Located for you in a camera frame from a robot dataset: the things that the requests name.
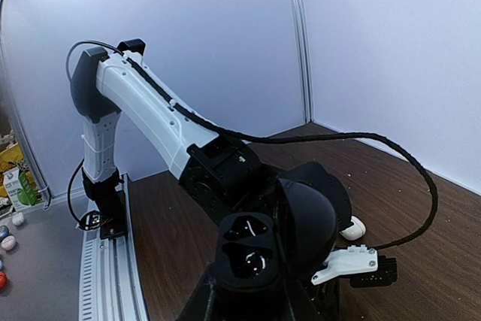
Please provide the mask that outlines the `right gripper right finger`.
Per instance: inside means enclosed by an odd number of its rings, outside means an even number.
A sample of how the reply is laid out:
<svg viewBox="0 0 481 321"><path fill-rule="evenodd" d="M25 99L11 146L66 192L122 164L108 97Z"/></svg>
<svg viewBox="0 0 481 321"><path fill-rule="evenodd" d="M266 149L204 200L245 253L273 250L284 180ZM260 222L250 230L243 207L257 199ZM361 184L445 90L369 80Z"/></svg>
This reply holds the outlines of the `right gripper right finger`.
<svg viewBox="0 0 481 321"><path fill-rule="evenodd" d="M322 321L325 318L318 312L299 281L285 282L285 320Z"/></svg>

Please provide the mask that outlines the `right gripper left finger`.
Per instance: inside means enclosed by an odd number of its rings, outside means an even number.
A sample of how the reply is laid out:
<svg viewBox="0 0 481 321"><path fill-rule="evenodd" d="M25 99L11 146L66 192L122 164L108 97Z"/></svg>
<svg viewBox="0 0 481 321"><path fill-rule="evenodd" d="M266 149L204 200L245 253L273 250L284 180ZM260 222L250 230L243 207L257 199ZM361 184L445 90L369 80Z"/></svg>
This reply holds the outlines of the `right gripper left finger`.
<svg viewBox="0 0 481 321"><path fill-rule="evenodd" d="M207 265L195 289L177 317L178 321L214 321L218 320L216 311L216 276L215 263Z"/></svg>

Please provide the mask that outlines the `black round earbud case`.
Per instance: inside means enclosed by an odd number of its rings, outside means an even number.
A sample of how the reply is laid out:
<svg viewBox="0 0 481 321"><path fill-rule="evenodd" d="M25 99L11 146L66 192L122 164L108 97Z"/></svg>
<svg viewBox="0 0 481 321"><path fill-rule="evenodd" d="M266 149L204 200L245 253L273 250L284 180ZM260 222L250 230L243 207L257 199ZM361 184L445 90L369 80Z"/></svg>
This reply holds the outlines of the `black round earbud case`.
<svg viewBox="0 0 481 321"><path fill-rule="evenodd" d="M337 237L337 214L314 188L280 178L271 214L240 212L219 226L213 264L225 293L276 293L284 278L313 274Z"/></svg>

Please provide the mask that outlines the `white earbud charging case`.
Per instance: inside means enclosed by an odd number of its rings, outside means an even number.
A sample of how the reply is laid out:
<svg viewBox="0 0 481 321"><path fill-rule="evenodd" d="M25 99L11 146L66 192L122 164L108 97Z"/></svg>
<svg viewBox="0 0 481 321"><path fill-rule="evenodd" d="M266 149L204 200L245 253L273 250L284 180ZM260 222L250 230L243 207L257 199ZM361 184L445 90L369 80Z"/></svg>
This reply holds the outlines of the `white earbud charging case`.
<svg viewBox="0 0 481 321"><path fill-rule="evenodd" d="M356 216L351 216L350 225L340 231L340 235L347 241L356 241L365 236L367 228Z"/></svg>

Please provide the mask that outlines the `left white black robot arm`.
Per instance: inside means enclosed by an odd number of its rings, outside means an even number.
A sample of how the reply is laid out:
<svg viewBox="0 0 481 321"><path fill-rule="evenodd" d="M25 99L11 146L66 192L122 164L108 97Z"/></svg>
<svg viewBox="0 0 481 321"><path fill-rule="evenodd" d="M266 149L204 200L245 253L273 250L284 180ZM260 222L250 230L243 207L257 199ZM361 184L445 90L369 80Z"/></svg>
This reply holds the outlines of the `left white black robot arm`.
<svg viewBox="0 0 481 321"><path fill-rule="evenodd" d="M114 160L117 123L126 115L164 160L169 172L215 223L237 212L270 213L278 178L290 178L326 197L340 231L353 224L340 181L311 162L293 171L266 165L247 136L221 129L175 95L144 61L139 39L112 47L83 41L75 66L66 68L71 97L83 117L83 161L77 172L96 211L79 220L83 230L111 238L125 231L125 207Z"/></svg>

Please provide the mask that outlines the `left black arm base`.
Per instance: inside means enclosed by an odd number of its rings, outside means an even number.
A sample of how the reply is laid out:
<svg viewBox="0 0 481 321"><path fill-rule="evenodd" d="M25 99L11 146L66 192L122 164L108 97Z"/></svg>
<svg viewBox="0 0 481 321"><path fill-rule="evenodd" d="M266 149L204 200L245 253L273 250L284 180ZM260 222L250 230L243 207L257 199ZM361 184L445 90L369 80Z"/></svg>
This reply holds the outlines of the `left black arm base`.
<svg viewBox="0 0 481 321"><path fill-rule="evenodd" d="M83 170L83 162L84 159L81 159L75 168L67 188L68 209L79 230L83 232L99 230L102 240L126 236L128 234L126 194L124 191L116 189L124 184L119 171L115 170L108 179L94 183ZM74 212L71 199L73 182L79 172L82 173L83 190L87 198L96 206L95 210L85 213L82 217L78 217Z"/></svg>

